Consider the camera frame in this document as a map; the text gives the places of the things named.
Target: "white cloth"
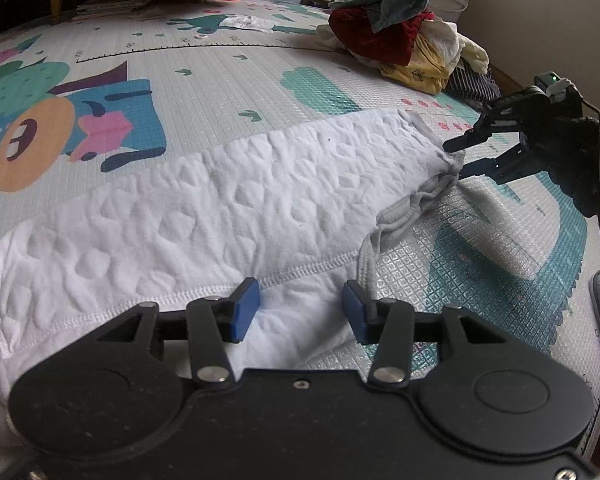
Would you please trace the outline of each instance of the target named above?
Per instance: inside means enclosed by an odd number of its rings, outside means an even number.
[[[21,223],[0,240],[1,400],[139,301],[180,309],[245,276],[260,280],[262,306],[228,348],[236,373],[334,348],[352,337],[343,282],[356,265],[368,282],[374,248],[399,241],[461,166],[418,114],[366,110],[155,165]]]
[[[424,20],[420,25],[420,34],[436,49],[449,72],[453,72],[462,57],[474,72],[483,75],[487,73],[487,51],[475,41],[460,34],[455,23],[445,22],[441,18]]]
[[[238,14],[237,16],[229,16],[220,22],[220,27],[235,27],[243,28],[245,30],[259,30],[260,32],[266,32],[273,34],[273,27],[278,23],[273,20],[267,20],[265,18],[258,18],[257,16],[248,16],[246,14]]]
[[[315,35],[318,37],[318,41],[322,43],[324,46],[328,46],[333,50],[346,50],[347,47],[344,46],[338,37],[331,30],[331,25],[318,25],[315,27]]]

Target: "orange circle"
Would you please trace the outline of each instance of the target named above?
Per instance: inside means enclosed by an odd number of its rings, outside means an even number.
[[[21,114],[0,142],[0,191],[29,186],[62,153],[74,127],[74,105],[51,97]]]

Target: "black fabric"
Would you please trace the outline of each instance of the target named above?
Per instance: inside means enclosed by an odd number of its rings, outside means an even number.
[[[445,91],[457,99],[466,99],[488,103],[500,97],[500,89],[491,75],[491,69],[486,75],[478,74],[462,58],[456,69],[451,73]]]

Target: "folded blanket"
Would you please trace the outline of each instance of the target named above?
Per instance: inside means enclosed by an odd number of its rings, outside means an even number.
[[[379,251],[461,161],[417,114],[366,110],[152,166],[21,223],[0,240],[0,398],[139,301],[181,309],[245,276],[260,280],[262,306],[228,348],[237,374],[334,348],[352,337],[343,282],[358,269],[374,294]]]

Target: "play mat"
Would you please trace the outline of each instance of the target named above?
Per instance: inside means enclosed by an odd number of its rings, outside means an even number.
[[[221,24],[233,14],[277,25]],[[444,94],[413,91],[323,46],[315,27],[328,16],[319,9],[242,0],[160,6],[155,15],[0,37],[0,238],[121,175],[238,137],[365,108],[413,110],[445,139],[478,118]],[[466,161],[516,142],[494,135]],[[587,288],[599,269],[596,225],[546,174],[508,186],[479,177],[462,181],[382,256],[378,285],[381,296],[419,310],[453,301],[478,312],[581,375],[600,413],[600,340]],[[373,352],[351,342],[304,366],[366,373]],[[419,345],[414,373],[435,361],[435,349]],[[599,430],[600,416],[585,454]]]

